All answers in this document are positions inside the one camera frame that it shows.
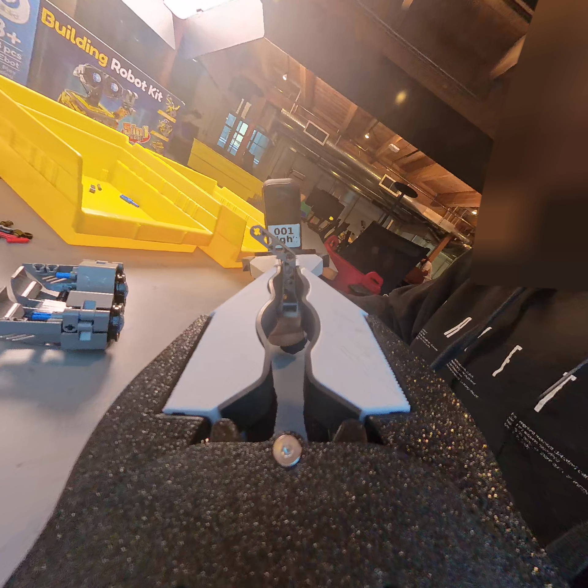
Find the grey desk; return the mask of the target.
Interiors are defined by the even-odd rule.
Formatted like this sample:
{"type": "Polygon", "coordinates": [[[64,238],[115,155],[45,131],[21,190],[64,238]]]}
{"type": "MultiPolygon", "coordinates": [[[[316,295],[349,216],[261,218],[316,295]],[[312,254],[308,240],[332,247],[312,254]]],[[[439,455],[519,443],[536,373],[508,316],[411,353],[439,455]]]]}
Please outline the grey desk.
{"type": "Polygon", "coordinates": [[[85,443],[108,407],[200,315],[250,283],[193,254],[70,246],[2,180],[1,219],[33,233],[1,243],[1,286],[25,262],[122,262],[125,327],[106,352],[1,342],[1,584],[40,535],[85,443]]]}

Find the yellow bin with dividers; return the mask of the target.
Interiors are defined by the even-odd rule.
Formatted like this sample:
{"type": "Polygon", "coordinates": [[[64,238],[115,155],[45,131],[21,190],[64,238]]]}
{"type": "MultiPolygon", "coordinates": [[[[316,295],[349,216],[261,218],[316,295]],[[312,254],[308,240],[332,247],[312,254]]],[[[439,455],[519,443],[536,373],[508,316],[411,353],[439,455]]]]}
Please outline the yellow bin with dividers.
{"type": "Polygon", "coordinates": [[[1,179],[69,245],[193,252],[201,224],[171,170],[124,135],[32,91],[1,91],[1,179]],[[90,193],[89,186],[102,191],[90,193]],[[139,204],[122,201],[126,195],[139,204]]]}

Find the grey bent building beam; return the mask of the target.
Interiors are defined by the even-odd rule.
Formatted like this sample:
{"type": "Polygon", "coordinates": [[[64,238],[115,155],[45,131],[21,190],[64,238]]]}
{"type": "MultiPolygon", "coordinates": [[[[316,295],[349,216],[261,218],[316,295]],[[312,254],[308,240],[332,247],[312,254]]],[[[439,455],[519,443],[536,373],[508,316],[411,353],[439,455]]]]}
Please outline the grey bent building beam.
{"type": "Polygon", "coordinates": [[[280,238],[273,235],[263,226],[257,224],[251,227],[250,234],[255,241],[264,246],[268,252],[277,256],[281,263],[282,301],[297,300],[296,292],[296,253],[280,238]]]}

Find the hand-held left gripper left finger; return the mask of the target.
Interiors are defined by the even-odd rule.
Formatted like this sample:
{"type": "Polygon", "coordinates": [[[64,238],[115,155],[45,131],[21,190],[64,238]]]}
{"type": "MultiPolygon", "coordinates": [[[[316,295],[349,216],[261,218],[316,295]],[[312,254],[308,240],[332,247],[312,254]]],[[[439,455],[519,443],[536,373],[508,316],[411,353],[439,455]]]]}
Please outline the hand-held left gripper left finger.
{"type": "Polygon", "coordinates": [[[257,319],[270,302],[271,268],[210,315],[185,369],[164,407],[166,415],[222,417],[222,412],[259,386],[269,372],[257,319]]]}

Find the robot kit box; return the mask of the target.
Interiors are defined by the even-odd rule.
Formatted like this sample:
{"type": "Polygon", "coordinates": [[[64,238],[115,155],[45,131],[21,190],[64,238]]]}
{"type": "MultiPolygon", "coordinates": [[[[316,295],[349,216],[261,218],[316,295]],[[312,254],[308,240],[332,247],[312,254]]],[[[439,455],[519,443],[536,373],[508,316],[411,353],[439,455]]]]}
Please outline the robot kit box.
{"type": "Polygon", "coordinates": [[[51,1],[1,1],[1,91],[32,91],[167,156],[184,102],[51,1]]]}

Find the grey toy robot head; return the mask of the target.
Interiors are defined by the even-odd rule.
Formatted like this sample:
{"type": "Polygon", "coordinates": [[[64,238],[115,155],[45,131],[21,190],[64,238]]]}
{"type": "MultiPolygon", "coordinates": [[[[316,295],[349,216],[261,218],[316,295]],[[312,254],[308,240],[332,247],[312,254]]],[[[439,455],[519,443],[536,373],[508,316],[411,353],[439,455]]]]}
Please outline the grey toy robot head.
{"type": "Polygon", "coordinates": [[[122,263],[24,263],[1,289],[1,341],[62,350],[105,350],[124,326],[122,263]]]}

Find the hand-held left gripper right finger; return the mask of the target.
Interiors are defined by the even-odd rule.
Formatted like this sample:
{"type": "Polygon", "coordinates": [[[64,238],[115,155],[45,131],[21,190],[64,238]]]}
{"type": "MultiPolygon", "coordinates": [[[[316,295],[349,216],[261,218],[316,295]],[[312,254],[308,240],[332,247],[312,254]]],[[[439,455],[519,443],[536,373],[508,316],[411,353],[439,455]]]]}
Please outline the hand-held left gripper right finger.
{"type": "Polygon", "coordinates": [[[307,269],[300,304],[309,336],[305,367],[323,395],[357,417],[410,412],[367,313],[307,269]]]}

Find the scattered small building pieces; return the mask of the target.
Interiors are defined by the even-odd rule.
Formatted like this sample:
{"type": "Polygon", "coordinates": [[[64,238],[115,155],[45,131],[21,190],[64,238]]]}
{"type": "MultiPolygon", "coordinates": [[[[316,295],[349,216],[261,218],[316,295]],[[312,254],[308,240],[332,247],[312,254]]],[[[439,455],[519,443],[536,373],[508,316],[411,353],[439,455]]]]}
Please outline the scattered small building pieces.
{"type": "Polygon", "coordinates": [[[1,220],[1,238],[8,243],[26,244],[33,239],[33,234],[16,228],[10,220],[1,220]]]}

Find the yellow storage bin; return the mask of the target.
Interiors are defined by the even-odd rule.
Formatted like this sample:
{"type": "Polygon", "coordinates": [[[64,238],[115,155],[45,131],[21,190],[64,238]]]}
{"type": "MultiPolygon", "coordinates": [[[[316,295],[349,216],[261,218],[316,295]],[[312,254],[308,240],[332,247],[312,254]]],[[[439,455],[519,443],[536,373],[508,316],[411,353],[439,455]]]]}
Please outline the yellow storage bin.
{"type": "Polygon", "coordinates": [[[242,258],[267,252],[251,236],[251,227],[265,225],[262,182],[199,141],[194,141],[188,166],[217,182],[212,197],[220,203],[220,216],[203,251],[224,268],[236,268],[242,258]]]}

